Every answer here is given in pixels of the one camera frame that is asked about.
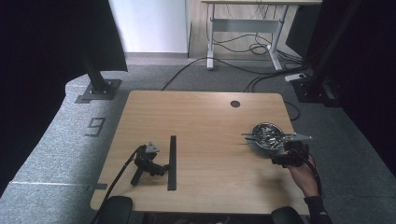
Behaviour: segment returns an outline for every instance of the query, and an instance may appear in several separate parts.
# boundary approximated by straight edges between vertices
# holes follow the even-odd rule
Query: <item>desk leg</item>
[[[213,51],[215,46],[213,44],[213,26],[215,23],[215,4],[210,4],[212,7],[212,16],[210,17],[210,31],[209,31],[209,44],[207,46],[207,70],[213,70]]]
[[[271,59],[273,61],[274,67],[276,70],[282,70],[282,66],[280,65],[279,59],[276,54],[276,45],[279,41],[280,32],[282,31],[283,23],[285,23],[286,14],[288,13],[289,5],[283,6],[283,14],[279,19],[279,24],[276,27],[276,32],[274,33],[274,39],[271,45],[268,45],[268,51],[270,53]]]

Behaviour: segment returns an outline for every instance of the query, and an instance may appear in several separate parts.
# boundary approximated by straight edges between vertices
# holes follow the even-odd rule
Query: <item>sleeve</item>
[[[332,224],[332,220],[329,216],[320,214],[321,212],[326,212],[321,197],[306,197],[304,198],[304,201],[308,205],[312,224]]]

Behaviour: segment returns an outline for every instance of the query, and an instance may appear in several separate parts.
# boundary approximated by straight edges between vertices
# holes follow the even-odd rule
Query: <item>hand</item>
[[[314,159],[309,155],[309,162],[316,166]],[[299,167],[286,166],[290,170],[291,177],[293,178],[296,185],[303,191],[305,197],[319,196],[317,181],[314,177],[314,173],[305,163]]]

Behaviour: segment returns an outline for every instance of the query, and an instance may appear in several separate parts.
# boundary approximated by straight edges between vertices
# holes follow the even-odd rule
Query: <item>wooden table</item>
[[[131,197],[135,211],[271,214],[290,205],[307,215],[289,171],[255,154],[241,135],[261,122],[294,133],[279,94],[132,91],[98,183],[108,188],[133,151],[149,141],[160,150],[154,162],[167,164],[170,136],[176,135],[177,190],[167,190],[167,174],[144,173],[132,187],[132,162],[111,195]],[[94,192],[93,209],[105,194]]]
[[[276,70],[282,70],[276,53],[276,45],[288,13],[289,5],[320,5],[322,0],[201,0],[203,3],[210,4],[211,18],[209,43],[207,48],[207,69],[213,69],[214,32],[238,32],[238,33],[272,33],[274,34],[271,45],[268,45],[268,52]],[[234,5],[283,5],[283,12],[278,21],[276,20],[236,20],[236,19],[217,19],[215,18],[216,4]]]

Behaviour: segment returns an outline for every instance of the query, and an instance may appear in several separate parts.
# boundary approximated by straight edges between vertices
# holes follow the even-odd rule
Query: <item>gray carpet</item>
[[[90,208],[93,186],[129,92],[160,90],[182,67],[135,65],[128,73],[103,72],[105,78],[122,80],[115,99],[85,105],[75,101],[89,84],[88,77],[69,82],[57,116],[0,199],[0,223],[89,223],[95,213]],[[192,65],[165,90],[243,91],[257,76],[225,65],[210,72]],[[292,125],[297,133],[314,138],[309,146],[333,223],[395,222],[396,179],[342,108],[298,103],[284,76],[265,79],[254,91],[280,93],[299,108],[301,116]],[[287,108],[291,118],[297,116],[293,107]],[[97,131],[88,127],[92,118],[106,119],[97,137],[86,135]],[[133,223],[141,218],[135,214]]]

